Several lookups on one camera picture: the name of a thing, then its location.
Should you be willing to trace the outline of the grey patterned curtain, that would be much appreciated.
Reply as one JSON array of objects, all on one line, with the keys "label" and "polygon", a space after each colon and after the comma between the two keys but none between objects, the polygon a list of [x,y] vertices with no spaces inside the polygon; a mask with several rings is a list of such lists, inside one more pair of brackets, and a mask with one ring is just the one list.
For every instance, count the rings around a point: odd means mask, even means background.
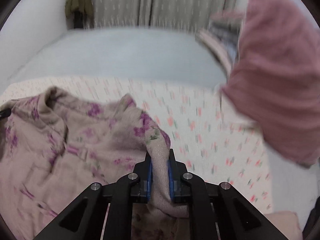
[{"label": "grey patterned curtain", "polygon": [[158,27],[194,33],[213,14],[241,10],[247,0],[92,0],[94,26]]}]

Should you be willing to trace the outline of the olive green hanging jacket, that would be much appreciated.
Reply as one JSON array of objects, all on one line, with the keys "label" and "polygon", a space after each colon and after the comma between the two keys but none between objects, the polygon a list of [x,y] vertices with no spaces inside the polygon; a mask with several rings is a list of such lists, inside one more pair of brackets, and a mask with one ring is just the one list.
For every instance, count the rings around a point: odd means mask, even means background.
[{"label": "olive green hanging jacket", "polygon": [[92,0],[66,0],[65,16],[74,29],[85,29],[94,17]]}]

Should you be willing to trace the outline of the striped folded blanket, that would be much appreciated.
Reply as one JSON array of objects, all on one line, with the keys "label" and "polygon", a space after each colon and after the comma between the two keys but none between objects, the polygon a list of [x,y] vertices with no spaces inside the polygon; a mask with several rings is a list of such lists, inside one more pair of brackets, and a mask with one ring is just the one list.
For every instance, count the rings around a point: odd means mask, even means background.
[{"label": "striped folded blanket", "polygon": [[202,28],[196,33],[196,39],[201,42],[217,61],[229,77],[233,65],[238,59],[238,43],[242,28],[240,16],[212,16],[208,27]]}]

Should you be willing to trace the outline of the beige purple floral garment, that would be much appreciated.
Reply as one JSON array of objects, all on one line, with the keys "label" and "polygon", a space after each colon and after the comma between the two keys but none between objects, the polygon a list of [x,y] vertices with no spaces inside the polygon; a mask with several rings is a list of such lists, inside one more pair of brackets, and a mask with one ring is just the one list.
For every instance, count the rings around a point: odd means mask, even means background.
[{"label": "beige purple floral garment", "polygon": [[58,87],[1,109],[1,216],[17,239],[33,239],[91,183],[116,182],[147,154],[152,192],[133,208],[133,239],[188,239],[188,211],[169,196],[170,138],[130,95],[106,105]]}]

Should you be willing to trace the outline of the pink pillow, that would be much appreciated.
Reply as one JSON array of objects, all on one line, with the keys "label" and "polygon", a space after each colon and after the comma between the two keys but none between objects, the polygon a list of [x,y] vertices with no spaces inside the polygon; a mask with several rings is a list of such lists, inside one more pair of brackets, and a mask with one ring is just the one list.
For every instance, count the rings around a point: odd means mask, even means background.
[{"label": "pink pillow", "polygon": [[319,159],[319,30],[291,0],[249,0],[222,92],[284,158]]}]

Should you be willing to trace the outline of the white floral patterned sheet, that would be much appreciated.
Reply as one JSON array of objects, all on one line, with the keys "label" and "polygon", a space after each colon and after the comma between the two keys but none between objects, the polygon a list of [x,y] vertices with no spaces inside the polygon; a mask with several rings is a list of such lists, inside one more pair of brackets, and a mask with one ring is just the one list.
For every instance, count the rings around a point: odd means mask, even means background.
[{"label": "white floral patterned sheet", "polygon": [[1,102],[35,96],[50,86],[101,103],[132,95],[168,134],[176,159],[189,171],[210,183],[227,181],[262,213],[272,212],[272,179],[263,136],[217,90],[115,77],[48,77],[10,85]]}]

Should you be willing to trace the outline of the light blue bed sheet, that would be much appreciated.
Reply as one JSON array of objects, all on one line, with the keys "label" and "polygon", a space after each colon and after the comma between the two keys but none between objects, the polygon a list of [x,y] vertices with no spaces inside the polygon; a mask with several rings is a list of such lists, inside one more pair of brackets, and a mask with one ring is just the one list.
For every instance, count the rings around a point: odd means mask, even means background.
[{"label": "light blue bed sheet", "polygon": [[[1,86],[48,77],[90,77],[164,82],[215,89],[226,81],[221,64],[193,35],[156,29],[69,31],[44,46]],[[306,169],[265,143],[273,212],[296,213],[304,227],[318,198],[318,167]]]}]

